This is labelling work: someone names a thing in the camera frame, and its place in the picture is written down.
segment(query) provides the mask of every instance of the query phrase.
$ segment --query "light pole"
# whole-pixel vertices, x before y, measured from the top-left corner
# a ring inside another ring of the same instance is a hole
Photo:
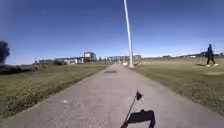
[[[131,41],[131,31],[130,31],[130,24],[129,24],[129,17],[128,17],[128,7],[127,7],[127,0],[124,0],[124,8],[125,8],[125,16],[126,16],[126,22],[127,22],[127,31],[128,31],[128,45],[129,45],[129,56],[130,56],[130,62],[129,62],[129,68],[134,68],[132,57],[132,41]]]

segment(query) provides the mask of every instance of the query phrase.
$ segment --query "blue sky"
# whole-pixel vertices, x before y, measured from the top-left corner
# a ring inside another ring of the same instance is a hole
[[[127,0],[133,52],[143,56],[224,51],[224,1]],[[128,55],[123,0],[0,0],[0,40],[9,64]]]

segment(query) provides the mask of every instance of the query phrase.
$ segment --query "pedestrian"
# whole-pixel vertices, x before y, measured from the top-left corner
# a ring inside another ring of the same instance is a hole
[[[206,56],[208,58],[208,60],[207,60],[207,67],[210,66],[209,65],[210,61],[212,61],[215,66],[218,66],[218,64],[215,63],[214,52],[212,50],[212,44],[209,44],[209,47],[208,47],[208,51],[207,51],[207,55]]]

